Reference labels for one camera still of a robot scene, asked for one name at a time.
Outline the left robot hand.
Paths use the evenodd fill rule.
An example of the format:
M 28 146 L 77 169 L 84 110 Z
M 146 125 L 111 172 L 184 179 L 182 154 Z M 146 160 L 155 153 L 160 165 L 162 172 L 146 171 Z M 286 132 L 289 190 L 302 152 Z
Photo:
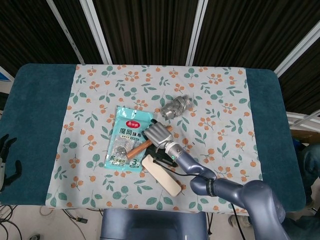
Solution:
M 9 155 L 10 147 L 16 142 L 17 138 L 9 138 L 6 134 L 0 138 L 0 192 L 2 193 L 7 186 L 10 186 L 14 181 L 22 175 L 22 163 L 20 160 L 15 161 L 15 173 L 11 176 L 6 175 L 6 162 Z

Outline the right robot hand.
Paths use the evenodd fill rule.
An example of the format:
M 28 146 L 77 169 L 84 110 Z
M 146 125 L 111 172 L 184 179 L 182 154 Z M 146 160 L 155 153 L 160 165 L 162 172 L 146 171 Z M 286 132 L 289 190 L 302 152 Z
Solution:
M 155 147 L 164 149 L 166 144 L 173 141 L 172 130 L 171 125 L 164 126 L 161 122 L 153 120 L 152 124 L 144 130 L 144 135 Z

